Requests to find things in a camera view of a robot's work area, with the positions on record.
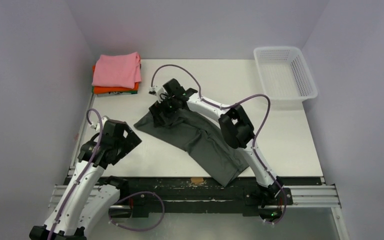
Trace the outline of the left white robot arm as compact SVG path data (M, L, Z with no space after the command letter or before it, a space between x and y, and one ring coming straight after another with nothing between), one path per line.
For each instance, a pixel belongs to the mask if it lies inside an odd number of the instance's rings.
M109 165L116 165L141 142L126 122L104 118L103 127L98 126L97 133L81 146L72 178L54 211L43 225L32 227L29 238L87 239L87 228L93 227L112 203L122 205L129 199L128 182L112 176L104 192L89 202L95 184Z

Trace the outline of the dark grey t shirt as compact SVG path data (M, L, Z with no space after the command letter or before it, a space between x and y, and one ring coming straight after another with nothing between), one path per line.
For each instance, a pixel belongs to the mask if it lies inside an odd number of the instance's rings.
M161 126L148 112L134 127L187 152L224 187L250 166L244 154L224 141L219 127L197 112L179 109Z

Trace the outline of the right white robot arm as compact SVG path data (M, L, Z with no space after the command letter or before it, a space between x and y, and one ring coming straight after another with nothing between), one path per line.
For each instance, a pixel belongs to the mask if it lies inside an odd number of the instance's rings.
M151 86L149 94L157 98L149 108L157 125L166 124L179 110L196 112L217 121L227 145L245 155L259 186L262 207L278 204L282 209L286 208L291 197L286 192L283 180L264 158L257 144L260 131L255 130L240 102L226 105L206 99L196 89L184 89L174 78L163 86Z

